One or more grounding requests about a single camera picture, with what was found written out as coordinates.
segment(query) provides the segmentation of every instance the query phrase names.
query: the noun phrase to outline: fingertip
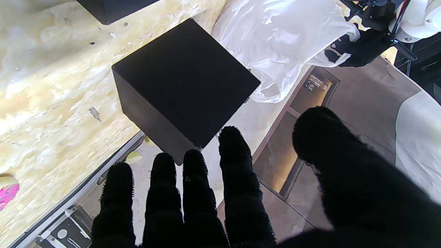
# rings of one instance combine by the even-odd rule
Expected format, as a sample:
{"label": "fingertip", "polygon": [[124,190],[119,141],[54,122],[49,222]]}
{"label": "fingertip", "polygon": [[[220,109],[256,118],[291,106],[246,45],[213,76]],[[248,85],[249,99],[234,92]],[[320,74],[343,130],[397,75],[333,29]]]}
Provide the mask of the fingertip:
{"label": "fingertip", "polygon": [[153,168],[150,178],[151,186],[154,186],[159,182],[175,185],[176,167],[173,157],[167,153],[159,153],[153,161]]}
{"label": "fingertip", "polygon": [[199,175],[201,177],[206,177],[208,175],[205,159],[200,151],[193,149],[185,153],[183,175],[184,180],[187,176]]}
{"label": "fingertip", "polygon": [[128,164],[120,162],[112,165],[106,176],[101,204],[103,206],[111,202],[131,204],[133,184],[133,174]]}
{"label": "fingertip", "polygon": [[222,159],[250,158],[251,151],[240,131],[233,126],[225,127],[219,135],[219,153]]}

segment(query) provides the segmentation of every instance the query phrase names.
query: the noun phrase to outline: black box top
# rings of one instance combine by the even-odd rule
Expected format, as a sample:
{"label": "black box top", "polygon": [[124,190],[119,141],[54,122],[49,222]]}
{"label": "black box top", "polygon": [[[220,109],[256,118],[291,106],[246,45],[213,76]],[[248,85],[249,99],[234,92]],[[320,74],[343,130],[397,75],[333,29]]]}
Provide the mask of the black box top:
{"label": "black box top", "polygon": [[199,148],[260,84],[192,19],[122,59],[113,70]]}

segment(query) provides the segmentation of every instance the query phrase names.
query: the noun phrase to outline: white plastic bag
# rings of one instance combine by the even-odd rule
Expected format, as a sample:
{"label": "white plastic bag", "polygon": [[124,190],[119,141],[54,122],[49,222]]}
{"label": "white plastic bag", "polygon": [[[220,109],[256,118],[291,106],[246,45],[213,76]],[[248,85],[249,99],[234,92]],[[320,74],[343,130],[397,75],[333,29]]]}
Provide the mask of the white plastic bag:
{"label": "white plastic bag", "polygon": [[332,67],[350,57],[343,54],[334,64],[323,52],[346,33],[351,41],[360,36],[334,0],[232,0],[212,35],[262,82],[251,99],[277,103],[303,65]]}

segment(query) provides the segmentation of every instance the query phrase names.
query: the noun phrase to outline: stain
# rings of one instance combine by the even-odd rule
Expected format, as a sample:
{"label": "stain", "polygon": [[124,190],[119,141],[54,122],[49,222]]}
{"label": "stain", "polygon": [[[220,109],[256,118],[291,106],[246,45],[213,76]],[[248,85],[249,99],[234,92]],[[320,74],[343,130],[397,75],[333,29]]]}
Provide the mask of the stain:
{"label": "stain", "polygon": [[66,24],[67,26],[72,26],[72,21],[69,18],[64,18],[64,24]]}
{"label": "stain", "polygon": [[98,112],[98,110],[97,110],[95,107],[90,108],[89,111],[90,111],[90,114],[91,114],[95,119],[99,120],[100,122],[103,122],[103,121],[101,121],[101,119],[100,119],[100,113]]}

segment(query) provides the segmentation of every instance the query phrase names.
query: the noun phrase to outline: robotic hand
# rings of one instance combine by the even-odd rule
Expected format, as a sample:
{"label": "robotic hand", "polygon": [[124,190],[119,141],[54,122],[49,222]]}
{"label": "robotic hand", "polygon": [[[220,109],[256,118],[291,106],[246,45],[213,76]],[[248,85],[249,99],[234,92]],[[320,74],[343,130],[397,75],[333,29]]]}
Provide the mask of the robotic hand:
{"label": "robotic hand", "polygon": [[[360,31],[361,38],[356,42],[350,42],[349,37],[344,35],[334,43],[339,53],[352,54],[340,67],[364,66],[399,42],[417,42],[441,31],[441,0],[404,0],[394,14],[388,11],[395,6],[392,0],[379,1],[382,6],[373,0],[358,4],[351,0],[341,1],[351,9],[347,20],[359,15],[362,24],[371,29]],[[325,55],[332,62],[339,58],[332,50],[326,50]]]}

